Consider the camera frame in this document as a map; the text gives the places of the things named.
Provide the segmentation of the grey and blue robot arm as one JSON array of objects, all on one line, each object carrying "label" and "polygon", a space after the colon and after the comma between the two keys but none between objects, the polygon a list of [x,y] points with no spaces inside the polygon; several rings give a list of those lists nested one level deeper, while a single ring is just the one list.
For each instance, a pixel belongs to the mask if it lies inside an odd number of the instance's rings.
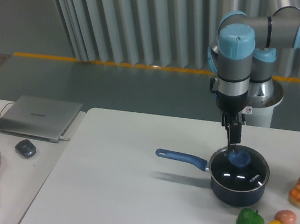
[{"label": "grey and blue robot arm", "polygon": [[222,114],[228,148],[241,142],[244,124],[268,127],[283,89],[273,80],[278,49],[300,49],[299,0],[267,0],[270,15],[249,18],[226,13],[208,48],[209,68],[217,74],[210,91]]}]

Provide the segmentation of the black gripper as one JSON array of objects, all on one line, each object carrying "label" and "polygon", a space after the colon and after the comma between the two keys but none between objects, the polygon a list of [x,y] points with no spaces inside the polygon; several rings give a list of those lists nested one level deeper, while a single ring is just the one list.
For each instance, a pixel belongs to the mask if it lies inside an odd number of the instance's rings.
[{"label": "black gripper", "polygon": [[238,96],[223,94],[218,89],[214,89],[218,87],[218,83],[218,78],[211,78],[209,88],[215,95],[216,105],[222,114],[222,126],[225,126],[227,132],[227,150],[233,150],[241,139],[242,122],[239,113],[246,105],[247,92]]}]

